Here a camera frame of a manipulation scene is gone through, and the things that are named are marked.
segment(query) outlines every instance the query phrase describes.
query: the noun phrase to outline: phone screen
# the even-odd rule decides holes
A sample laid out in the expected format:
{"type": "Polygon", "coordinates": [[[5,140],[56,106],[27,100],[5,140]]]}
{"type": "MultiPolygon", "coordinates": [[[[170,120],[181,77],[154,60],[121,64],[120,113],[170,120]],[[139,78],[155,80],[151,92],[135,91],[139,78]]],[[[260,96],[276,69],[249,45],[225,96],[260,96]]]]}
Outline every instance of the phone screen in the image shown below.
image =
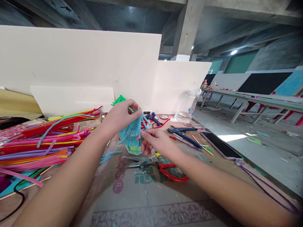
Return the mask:
{"type": "Polygon", "coordinates": [[[230,145],[222,141],[219,137],[217,137],[215,134],[211,132],[202,132],[206,138],[209,139],[225,156],[230,158],[240,158],[242,157],[238,155],[234,148],[232,148],[230,145]]]}

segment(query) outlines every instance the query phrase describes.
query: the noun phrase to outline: pipe cleaner bundle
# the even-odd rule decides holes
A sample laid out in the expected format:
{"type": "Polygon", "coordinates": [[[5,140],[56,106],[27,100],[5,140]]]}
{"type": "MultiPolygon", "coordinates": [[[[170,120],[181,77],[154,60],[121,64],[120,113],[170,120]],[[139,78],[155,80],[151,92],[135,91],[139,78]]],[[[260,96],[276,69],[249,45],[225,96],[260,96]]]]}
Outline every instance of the pipe cleaner bundle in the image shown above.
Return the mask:
{"type": "Polygon", "coordinates": [[[121,139],[121,143],[119,144],[125,144],[127,151],[131,154],[141,154],[141,143],[143,138],[141,138],[140,132],[149,129],[148,125],[151,124],[142,114],[138,119],[134,120],[125,129],[119,132],[121,139]]]}

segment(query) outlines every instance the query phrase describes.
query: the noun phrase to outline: pliers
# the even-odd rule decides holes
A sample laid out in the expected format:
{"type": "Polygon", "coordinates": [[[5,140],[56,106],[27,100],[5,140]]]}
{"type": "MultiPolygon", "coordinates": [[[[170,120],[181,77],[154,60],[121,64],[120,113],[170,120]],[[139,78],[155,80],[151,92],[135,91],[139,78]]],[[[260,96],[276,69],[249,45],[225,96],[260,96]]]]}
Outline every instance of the pliers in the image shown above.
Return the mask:
{"type": "Polygon", "coordinates": [[[189,138],[188,136],[184,135],[181,132],[185,132],[185,131],[197,131],[197,128],[176,128],[174,126],[171,125],[171,127],[173,129],[168,128],[167,131],[169,133],[175,133],[178,136],[182,137],[183,139],[187,140],[188,142],[192,143],[195,147],[202,149],[202,146],[200,144],[198,144],[196,141],[192,140],[191,138],[189,138]]]}
{"type": "Polygon", "coordinates": [[[160,156],[159,153],[156,153],[154,156],[148,158],[148,157],[125,157],[131,160],[135,160],[136,162],[133,162],[129,164],[128,166],[125,166],[125,168],[129,167],[140,167],[140,166],[146,166],[146,165],[151,165],[151,164],[156,164],[160,170],[161,173],[163,173],[165,176],[167,176],[169,179],[176,181],[176,182],[186,182],[188,181],[188,177],[185,176],[183,178],[178,178],[175,176],[172,176],[169,174],[167,171],[165,171],[165,168],[172,168],[176,167],[174,163],[168,163],[168,164],[159,164],[158,162],[158,156],[160,156]]]}

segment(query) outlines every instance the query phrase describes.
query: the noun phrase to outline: workbench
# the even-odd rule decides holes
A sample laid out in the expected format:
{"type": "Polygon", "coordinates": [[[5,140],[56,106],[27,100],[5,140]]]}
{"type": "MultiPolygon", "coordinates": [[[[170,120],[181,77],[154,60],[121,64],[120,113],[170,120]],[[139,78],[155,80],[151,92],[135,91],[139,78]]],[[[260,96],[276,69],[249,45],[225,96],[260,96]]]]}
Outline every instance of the workbench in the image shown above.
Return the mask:
{"type": "Polygon", "coordinates": [[[204,102],[218,102],[216,108],[218,108],[220,102],[222,101],[224,96],[228,97],[233,97],[235,100],[232,101],[233,103],[231,104],[230,108],[232,109],[238,99],[243,100],[242,105],[239,107],[237,113],[234,115],[232,120],[230,121],[231,123],[234,123],[237,117],[240,114],[254,114],[258,115],[253,124],[255,124],[260,118],[261,115],[263,114],[269,114],[269,115],[279,115],[278,118],[273,122],[274,124],[278,123],[281,119],[283,119],[290,110],[297,111],[297,112],[303,112],[303,103],[295,103],[295,102],[290,102],[290,101],[282,101],[282,100],[276,100],[276,99],[270,99],[270,98],[263,98],[263,97],[258,97],[258,98],[253,98],[251,95],[245,95],[245,94],[238,94],[234,93],[233,91],[230,90],[210,90],[210,89],[202,89],[202,92],[206,92],[205,98],[203,99],[201,106],[203,107],[204,102]],[[219,100],[210,100],[211,96],[208,100],[206,100],[208,94],[218,94],[221,95],[219,100]],[[260,104],[264,104],[265,107],[261,110],[260,113],[250,113],[250,112],[242,112],[246,104],[251,101],[251,102],[256,102],[260,104]],[[269,106],[274,106],[283,109],[281,113],[265,113],[265,111],[269,108],[269,106]]]}
{"type": "MultiPolygon", "coordinates": [[[[168,136],[171,135],[167,132],[170,125],[183,126],[180,122],[168,121],[161,127],[168,136]]],[[[186,132],[186,135],[194,135],[200,144],[208,145],[213,149],[199,134],[199,131],[189,131],[186,132]]],[[[99,166],[91,189],[70,226],[241,226],[192,180],[186,183],[172,182],[159,172],[156,165],[144,168],[124,168],[132,162],[124,156],[132,155],[127,152],[123,144],[119,145],[119,142],[119,135],[116,135],[105,149],[104,154],[119,150],[122,153],[112,155],[110,160],[99,166]]],[[[174,141],[174,143],[184,152],[257,187],[255,182],[234,161],[224,159],[218,152],[213,152],[212,156],[206,151],[200,152],[180,141],[174,141]]],[[[245,164],[245,167],[283,193],[251,166],[245,164]]],[[[51,176],[58,168],[49,170],[41,179],[51,176]]],[[[263,183],[261,185],[287,205],[268,186],[263,183]]],[[[1,226],[11,226],[38,189],[37,186],[33,186],[24,190],[25,204],[9,219],[1,223],[1,226]]],[[[296,204],[288,195],[283,194],[296,204]]],[[[19,195],[1,200],[0,218],[14,210],[19,203],[19,195]]]]}

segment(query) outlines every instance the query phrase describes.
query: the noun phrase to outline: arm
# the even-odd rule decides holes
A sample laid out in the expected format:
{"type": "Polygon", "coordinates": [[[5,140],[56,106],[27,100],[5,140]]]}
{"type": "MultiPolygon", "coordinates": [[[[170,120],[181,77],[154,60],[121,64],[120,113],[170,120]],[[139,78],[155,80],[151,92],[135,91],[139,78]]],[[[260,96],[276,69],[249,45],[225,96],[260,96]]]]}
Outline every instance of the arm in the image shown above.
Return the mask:
{"type": "Polygon", "coordinates": [[[133,100],[116,104],[23,209],[13,226],[68,226],[88,192],[108,141],[137,119],[133,100]]]}
{"type": "Polygon", "coordinates": [[[161,129],[141,132],[141,149],[154,148],[245,226],[294,226],[297,219],[262,191],[232,174],[181,151],[161,129]]]}

